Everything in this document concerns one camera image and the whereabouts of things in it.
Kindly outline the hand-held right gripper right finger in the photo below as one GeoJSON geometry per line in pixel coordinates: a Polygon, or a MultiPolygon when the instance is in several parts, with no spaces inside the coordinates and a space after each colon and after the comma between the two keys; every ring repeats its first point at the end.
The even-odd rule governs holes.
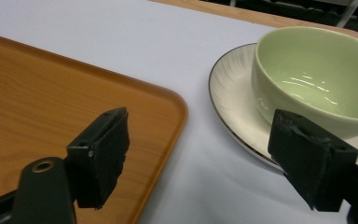
{"type": "Polygon", "coordinates": [[[323,212],[340,209],[344,199],[341,186],[355,165],[358,149],[311,120],[278,109],[268,153],[310,208],[323,212]]]}

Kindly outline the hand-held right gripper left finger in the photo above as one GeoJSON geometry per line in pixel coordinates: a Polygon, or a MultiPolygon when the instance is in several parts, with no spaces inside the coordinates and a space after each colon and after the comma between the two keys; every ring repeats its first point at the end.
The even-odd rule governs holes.
{"type": "Polygon", "coordinates": [[[66,147],[80,208],[101,209],[115,189],[130,147],[128,117],[126,107],[106,111],[66,147]]]}

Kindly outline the wooden tray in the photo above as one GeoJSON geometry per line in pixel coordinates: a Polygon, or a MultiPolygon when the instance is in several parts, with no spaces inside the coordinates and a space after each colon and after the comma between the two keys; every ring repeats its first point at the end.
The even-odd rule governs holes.
{"type": "Polygon", "coordinates": [[[102,209],[79,209],[78,224],[136,224],[187,119],[175,92],[0,37],[0,196],[24,166],[66,155],[103,112],[126,107],[130,149],[102,209]]]}

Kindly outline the light green ceramic bowl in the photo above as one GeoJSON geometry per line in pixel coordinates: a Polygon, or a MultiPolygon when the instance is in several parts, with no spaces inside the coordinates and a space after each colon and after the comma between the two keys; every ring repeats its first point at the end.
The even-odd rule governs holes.
{"type": "Polygon", "coordinates": [[[277,109],[341,137],[358,136],[358,39],[313,27],[263,35],[252,67],[255,106],[272,122],[277,109]]]}

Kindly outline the white plate with dark rim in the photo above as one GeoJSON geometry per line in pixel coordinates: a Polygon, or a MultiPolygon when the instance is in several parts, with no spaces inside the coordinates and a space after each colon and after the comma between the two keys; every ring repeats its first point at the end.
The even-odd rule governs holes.
{"type": "MultiPolygon", "coordinates": [[[[268,153],[271,124],[256,106],[252,69],[255,44],[235,48],[217,60],[209,77],[209,93],[214,110],[232,137],[261,161],[277,167],[268,153]]],[[[358,88],[343,70],[297,69],[284,83],[295,96],[311,98],[329,112],[358,115],[358,88]]]]}

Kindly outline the white metal stand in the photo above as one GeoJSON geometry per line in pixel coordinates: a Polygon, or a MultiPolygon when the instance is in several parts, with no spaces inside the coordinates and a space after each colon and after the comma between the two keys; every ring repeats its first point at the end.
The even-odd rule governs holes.
{"type": "Polygon", "coordinates": [[[343,0],[344,1],[344,11],[337,22],[337,27],[343,28],[346,23],[349,21],[355,10],[358,8],[358,0],[343,0]]]}

